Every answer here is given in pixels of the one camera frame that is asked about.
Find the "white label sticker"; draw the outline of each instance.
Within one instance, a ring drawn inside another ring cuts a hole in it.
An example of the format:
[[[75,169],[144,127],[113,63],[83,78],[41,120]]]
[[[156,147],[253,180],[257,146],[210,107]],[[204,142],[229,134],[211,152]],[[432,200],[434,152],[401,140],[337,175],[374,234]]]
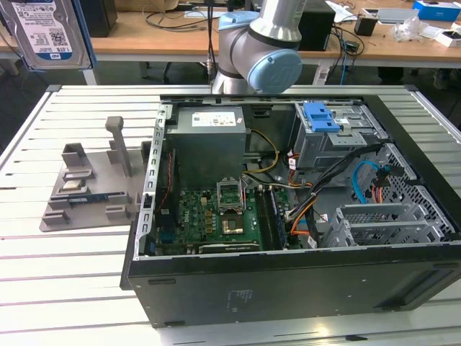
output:
[[[349,124],[349,121],[348,121],[346,118],[342,118],[342,119],[336,118],[336,119],[334,120],[334,122],[335,122],[336,124]]]
[[[14,2],[12,5],[32,49],[39,57],[46,60],[70,57],[72,49],[68,36],[64,26],[54,17],[54,1],[26,4]]]
[[[313,239],[312,236],[309,236],[308,244],[312,249],[317,249],[317,242]]]
[[[88,202],[86,198],[69,198],[67,200],[69,203],[81,203],[81,202]]]
[[[324,223],[328,222],[328,214],[320,215],[320,218],[317,220],[317,223]]]
[[[192,114],[192,127],[237,126],[234,112],[196,112]]]

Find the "white box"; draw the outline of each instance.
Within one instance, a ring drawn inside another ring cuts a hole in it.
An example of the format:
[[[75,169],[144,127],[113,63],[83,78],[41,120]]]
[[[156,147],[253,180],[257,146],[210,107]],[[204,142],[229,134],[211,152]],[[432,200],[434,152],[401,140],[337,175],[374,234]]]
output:
[[[445,47],[461,47],[461,35],[453,30],[445,30],[440,32],[435,40],[440,42]]]

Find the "gray power supply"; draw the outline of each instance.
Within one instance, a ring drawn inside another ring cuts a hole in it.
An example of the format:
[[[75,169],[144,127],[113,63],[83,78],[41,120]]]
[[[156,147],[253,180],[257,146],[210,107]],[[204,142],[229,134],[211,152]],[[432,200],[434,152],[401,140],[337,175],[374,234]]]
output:
[[[181,108],[168,134],[185,188],[213,188],[224,178],[240,179],[246,138],[241,107]]]

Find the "metal table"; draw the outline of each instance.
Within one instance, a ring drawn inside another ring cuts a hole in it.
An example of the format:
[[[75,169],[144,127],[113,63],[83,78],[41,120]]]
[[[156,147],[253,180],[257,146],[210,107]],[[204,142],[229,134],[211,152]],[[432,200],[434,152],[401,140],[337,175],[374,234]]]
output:
[[[350,335],[367,338],[364,346],[461,340],[461,283],[410,312],[155,330],[134,292],[118,287],[127,226],[39,231],[66,143],[107,149],[106,117],[122,115],[127,146],[138,146],[151,137],[160,94],[208,92],[206,86],[63,86],[44,94],[0,158],[0,345],[312,345]],[[419,92],[402,86],[288,92],[379,95],[461,195],[461,133]]]

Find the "black electronic device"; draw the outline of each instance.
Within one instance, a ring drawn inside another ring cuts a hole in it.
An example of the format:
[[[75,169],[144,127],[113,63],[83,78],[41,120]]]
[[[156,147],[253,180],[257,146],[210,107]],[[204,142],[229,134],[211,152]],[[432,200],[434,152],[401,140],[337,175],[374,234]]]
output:
[[[461,277],[461,198],[379,97],[179,94],[158,116],[127,252],[153,327],[412,310]]]
[[[117,21],[115,0],[80,0],[90,37],[107,37]]]
[[[355,23],[354,32],[358,36],[371,36],[375,25],[377,23],[377,18],[375,17],[363,17],[359,16],[357,22]]]
[[[335,11],[324,0],[310,0],[304,8],[299,24],[303,36],[299,50],[325,50],[334,16]]]

